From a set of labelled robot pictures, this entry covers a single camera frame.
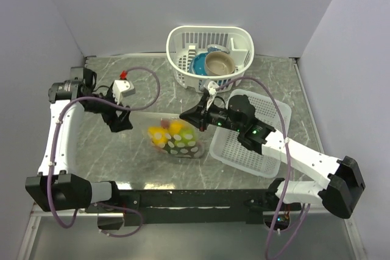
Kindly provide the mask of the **clear zip top bag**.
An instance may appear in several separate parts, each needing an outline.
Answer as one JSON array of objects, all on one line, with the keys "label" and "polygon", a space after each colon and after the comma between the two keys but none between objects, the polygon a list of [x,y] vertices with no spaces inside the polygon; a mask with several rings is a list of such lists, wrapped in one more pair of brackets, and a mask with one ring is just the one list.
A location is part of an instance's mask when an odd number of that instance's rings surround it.
[{"label": "clear zip top bag", "polygon": [[200,158],[204,154],[204,144],[199,138],[199,131],[194,128],[189,123],[183,121],[186,124],[185,128],[191,128],[196,135],[196,145],[194,147],[178,147],[176,141],[180,141],[181,137],[178,135],[171,136],[170,134],[167,136],[169,138],[168,142],[164,147],[155,146],[148,133],[147,130],[149,127],[161,127],[160,122],[162,120],[171,121],[171,120],[181,120],[178,114],[174,113],[154,113],[154,112],[134,112],[130,114],[130,121],[133,125],[134,130],[138,130],[144,136],[146,140],[146,145],[157,151],[158,153],[164,153],[167,155],[171,155],[174,157],[183,157],[183,158]]}]

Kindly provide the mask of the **fake yellow lemon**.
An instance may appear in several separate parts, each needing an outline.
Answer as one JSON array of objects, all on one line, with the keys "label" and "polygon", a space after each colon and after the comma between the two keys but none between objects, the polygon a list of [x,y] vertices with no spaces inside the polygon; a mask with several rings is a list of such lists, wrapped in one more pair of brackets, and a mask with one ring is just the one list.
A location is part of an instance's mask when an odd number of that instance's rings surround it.
[{"label": "fake yellow lemon", "polygon": [[163,127],[149,127],[147,133],[152,143],[158,147],[164,147],[169,140],[169,132]]}]

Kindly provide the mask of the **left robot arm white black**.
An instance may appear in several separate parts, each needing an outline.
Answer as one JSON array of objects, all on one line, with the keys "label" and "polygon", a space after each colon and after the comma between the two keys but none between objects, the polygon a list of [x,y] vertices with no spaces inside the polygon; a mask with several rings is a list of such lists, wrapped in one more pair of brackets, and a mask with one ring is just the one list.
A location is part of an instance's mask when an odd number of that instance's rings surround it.
[{"label": "left robot arm white black", "polygon": [[96,78],[90,69],[72,67],[69,79],[54,83],[48,91],[51,124],[46,150],[37,175],[25,183],[27,193],[43,211],[87,208],[99,202],[112,213],[121,205],[114,181],[92,183],[76,175],[77,137],[86,112],[101,115],[113,133],[133,127],[129,111],[112,106],[121,105],[123,98],[135,93],[132,82],[122,74],[106,94],[96,94]]}]

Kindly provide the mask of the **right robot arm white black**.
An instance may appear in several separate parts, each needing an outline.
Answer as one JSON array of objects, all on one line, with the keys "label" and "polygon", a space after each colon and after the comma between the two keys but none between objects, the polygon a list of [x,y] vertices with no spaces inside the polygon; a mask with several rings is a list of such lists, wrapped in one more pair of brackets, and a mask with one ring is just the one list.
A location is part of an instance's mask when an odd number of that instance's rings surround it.
[{"label": "right robot arm white black", "polygon": [[209,125],[233,130],[247,150],[289,164],[311,178],[311,181],[279,181],[266,196],[271,209],[277,211],[286,204],[306,203],[322,205],[342,219],[351,217],[366,188],[355,159],[328,156],[285,138],[281,131],[256,118],[255,107],[246,95],[231,97],[225,108],[208,100],[204,94],[196,106],[180,114],[180,119],[202,132]]}]

